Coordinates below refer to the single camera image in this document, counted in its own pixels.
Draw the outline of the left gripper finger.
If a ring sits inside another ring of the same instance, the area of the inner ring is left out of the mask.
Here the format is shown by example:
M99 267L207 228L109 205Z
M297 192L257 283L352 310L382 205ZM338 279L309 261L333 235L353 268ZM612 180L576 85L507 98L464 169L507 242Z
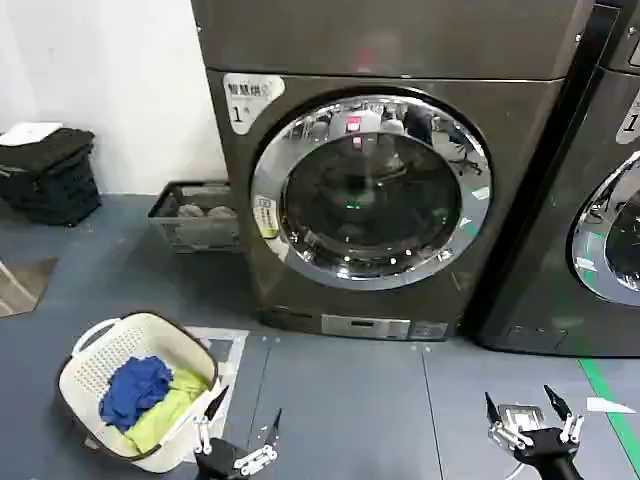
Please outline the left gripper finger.
M226 385L209 403L204 414L194 418L194 425L196 426L195 454L210 454L212 452L209 426L220 409L228 390L229 386Z
M279 440L279 427L282 409L279 409L272 422L262 447L237 458L233 463L235 471L262 471L278 458L276 445Z

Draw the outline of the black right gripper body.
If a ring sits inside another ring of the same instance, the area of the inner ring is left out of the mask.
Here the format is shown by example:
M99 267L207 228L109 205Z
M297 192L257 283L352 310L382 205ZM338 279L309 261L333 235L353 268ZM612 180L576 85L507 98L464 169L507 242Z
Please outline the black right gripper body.
M574 465L579 443L560 439L562 430L558 427L526 431L525 438L533 441L531 446L516 447L514 458L533 467L542 480L581 480L581 474Z

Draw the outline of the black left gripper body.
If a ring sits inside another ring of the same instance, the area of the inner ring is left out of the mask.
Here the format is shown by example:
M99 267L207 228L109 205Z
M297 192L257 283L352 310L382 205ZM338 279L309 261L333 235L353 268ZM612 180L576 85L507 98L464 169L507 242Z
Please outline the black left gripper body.
M195 455L198 474L196 480L232 480L240 479L241 472L234 462L241 458L241 448L220 438L210 441L211 452Z

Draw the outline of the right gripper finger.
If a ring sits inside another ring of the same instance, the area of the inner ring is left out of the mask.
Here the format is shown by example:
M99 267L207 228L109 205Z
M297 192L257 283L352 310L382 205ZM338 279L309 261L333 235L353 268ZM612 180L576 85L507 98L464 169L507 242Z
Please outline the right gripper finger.
M567 402L558 395L549 385L544 385L544 390L549 398L550 404L560 420L562 421L559 439L561 443L580 443L581 429L584 424L584 416L576 416Z
M534 445L531 438L524 436L516 427L503 421L488 392L485 393L485 400L489 423L488 438L490 440L505 451L524 450L526 447Z

